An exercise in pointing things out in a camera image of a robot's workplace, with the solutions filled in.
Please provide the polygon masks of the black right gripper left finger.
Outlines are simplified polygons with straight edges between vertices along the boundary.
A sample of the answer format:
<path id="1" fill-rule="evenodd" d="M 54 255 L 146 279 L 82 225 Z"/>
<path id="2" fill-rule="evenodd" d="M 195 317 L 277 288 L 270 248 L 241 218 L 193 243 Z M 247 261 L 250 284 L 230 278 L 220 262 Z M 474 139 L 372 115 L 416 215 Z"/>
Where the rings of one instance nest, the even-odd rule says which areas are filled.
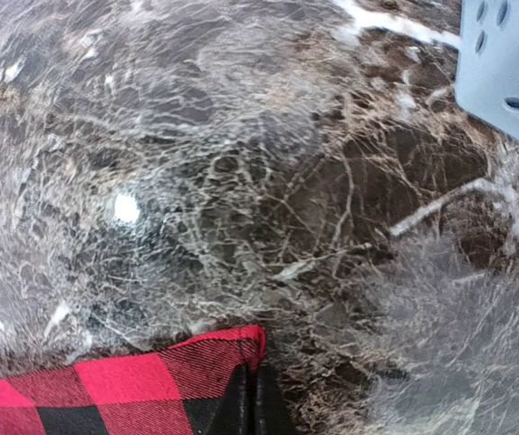
<path id="1" fill-rule="evenodd" d="M 252 392 L 249 367 L 237 366 L 206 429 L 206 434 L 252 434 Z"/>

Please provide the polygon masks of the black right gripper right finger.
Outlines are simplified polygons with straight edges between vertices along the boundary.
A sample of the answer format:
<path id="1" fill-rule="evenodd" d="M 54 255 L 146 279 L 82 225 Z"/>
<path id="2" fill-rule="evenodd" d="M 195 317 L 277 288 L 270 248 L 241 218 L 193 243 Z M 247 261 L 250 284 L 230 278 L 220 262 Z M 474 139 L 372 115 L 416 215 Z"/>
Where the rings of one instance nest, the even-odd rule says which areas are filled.
<path id="1" fill-rule="evenodd" d="M 295 426 L 286 409 L 274 371 L 267 363 L 262 363 L 256 374 L 254 421 L 257 435 L 295 434 Z"/>

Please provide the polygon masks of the red black plaid shirt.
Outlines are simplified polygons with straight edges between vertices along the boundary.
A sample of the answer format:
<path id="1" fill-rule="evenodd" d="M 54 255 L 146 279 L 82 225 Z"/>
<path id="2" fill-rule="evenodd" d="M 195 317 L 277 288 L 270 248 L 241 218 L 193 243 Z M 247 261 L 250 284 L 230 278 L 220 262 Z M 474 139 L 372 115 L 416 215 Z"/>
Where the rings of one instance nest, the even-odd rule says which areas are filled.
<path id="1" fill-rule="evenodd" d="M 0 434 L 206 434 L 237 366 L 249 367 L 254 389 L 264 348 L 264 329 L 250 325 L 5 378 Z"/>

